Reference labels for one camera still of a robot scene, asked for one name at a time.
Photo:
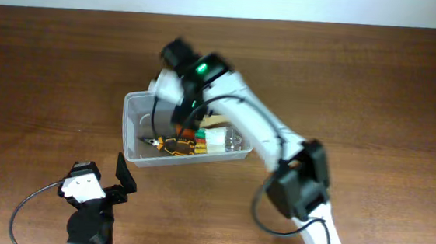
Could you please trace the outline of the orange black needle-nose pliers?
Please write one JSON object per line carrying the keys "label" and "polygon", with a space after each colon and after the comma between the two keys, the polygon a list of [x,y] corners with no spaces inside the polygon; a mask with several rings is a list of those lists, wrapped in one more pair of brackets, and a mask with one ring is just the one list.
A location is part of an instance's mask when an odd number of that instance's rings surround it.
{"label": "orange black needle-nose pliers", "polygon": [[151,145],[159,152],[165,152],[172,156],[194,155],[195,142],[192,139],[176,137],[138,137],[144,144]]}

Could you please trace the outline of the clear screwdriver bit pack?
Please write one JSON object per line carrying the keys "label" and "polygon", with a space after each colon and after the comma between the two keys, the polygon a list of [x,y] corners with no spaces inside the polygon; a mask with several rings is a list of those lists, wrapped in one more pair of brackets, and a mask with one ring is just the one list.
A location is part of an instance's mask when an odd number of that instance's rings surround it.
{"label": "clear screwdriver bit pack", "polygon": [[245,140],[234,127],[199,129],[194,133],[194,154],[218,154],[240,151],[245,148]]}

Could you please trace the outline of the clear plastic container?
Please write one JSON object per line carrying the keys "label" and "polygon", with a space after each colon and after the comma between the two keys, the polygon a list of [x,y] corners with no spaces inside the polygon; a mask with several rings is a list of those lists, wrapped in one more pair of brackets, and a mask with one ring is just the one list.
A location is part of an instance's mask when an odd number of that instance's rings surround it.
{"label": "clear plastic container", "polygon": [[201,155],[172,156],[159,151],[155,146],[145,143],[145,138],[151,139],[155,134],[174,137],[175,128],[170,123],[175,106],[165,100],[154,102],[151,92],[130,92],[125,96],[123,108],[123,149],[125,159],[138,167],[175,166],[203,162],[224,162],[244,159],[253,146],[231,124],[227,127],[226,152]]}

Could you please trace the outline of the red handled cutting pliers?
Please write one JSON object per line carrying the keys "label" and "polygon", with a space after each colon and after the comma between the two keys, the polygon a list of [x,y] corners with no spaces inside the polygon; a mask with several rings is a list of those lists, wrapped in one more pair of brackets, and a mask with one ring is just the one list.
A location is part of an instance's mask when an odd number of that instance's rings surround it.
{"label": "red handled cutting pliers", "polygon": [[176,131],[176,135],[180,135],[182,138],[186,138],[186,139],[194,138],[195,130],[191,129],[190,127],[184,128],[182,124],[176,124],[175,131]]}

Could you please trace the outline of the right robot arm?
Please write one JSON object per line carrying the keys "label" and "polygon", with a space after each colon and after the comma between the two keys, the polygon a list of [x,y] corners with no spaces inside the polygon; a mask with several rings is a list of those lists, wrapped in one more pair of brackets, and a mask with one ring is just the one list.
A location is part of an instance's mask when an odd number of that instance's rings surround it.
{"label": "right robot arm", "polygon": [[269,176],[250,207],[259,229],[281,236],[257,214],[261,198],[267,196],[281,215],[295,223],[296,229],[284,236],[300,235],[305,244],[342,244],[332,217],[330,172],[321,141],[307,140],[285,126],[221,55],[201,56],[183,39],[175,39],[164,46],[161,57],[166,69],[150,88],[176,106],[171,121],[177,137],[197,131],[208,112],[223,114],[264,161]]}

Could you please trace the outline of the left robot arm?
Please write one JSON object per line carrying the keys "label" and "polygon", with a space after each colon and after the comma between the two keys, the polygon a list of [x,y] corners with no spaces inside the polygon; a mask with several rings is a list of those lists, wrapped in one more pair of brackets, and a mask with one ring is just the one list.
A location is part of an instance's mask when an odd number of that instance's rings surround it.
{"label": "left robot arm", "polygon": [[113,206],[126,203],[137,192],[137,184],[122,152],[116,167],[120,182],[103,188],[100,177],[95,162],[77,162],[58,187],[58,196],[76,209],[66,225],[66,244],[113,244]]}

